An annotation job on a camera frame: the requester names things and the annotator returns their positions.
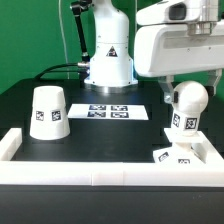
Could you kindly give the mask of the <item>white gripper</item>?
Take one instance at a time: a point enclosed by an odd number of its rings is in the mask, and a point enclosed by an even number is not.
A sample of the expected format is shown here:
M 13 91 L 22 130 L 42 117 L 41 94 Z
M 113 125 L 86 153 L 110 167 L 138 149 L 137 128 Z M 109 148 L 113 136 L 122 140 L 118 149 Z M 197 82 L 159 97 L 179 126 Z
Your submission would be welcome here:
M 224 68 L 220 0 L 162 0 L 139 10 L 136 21 L 135 70 L 159 77 L 165 103 L 174 102 L 174 77 L 168 75 L 212 70 L 205 87 L 216 94 Z

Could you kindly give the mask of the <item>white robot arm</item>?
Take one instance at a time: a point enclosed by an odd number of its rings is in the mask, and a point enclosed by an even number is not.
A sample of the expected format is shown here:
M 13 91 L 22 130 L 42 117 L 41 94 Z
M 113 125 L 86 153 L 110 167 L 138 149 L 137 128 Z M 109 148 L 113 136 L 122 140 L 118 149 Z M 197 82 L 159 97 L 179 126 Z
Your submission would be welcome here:
M 219 0 L 161 0 L 139 10 L 134 57 L 128 55 L 128 18 L 111 0 L 93 0 L 96 50 L 86 83 L 104 90 L 132 85 L 133 72 L 157 77 L 167 103 L 175 102 L 175 75 L 208 71 L 208 94 L 224 70 L 224 19 Z

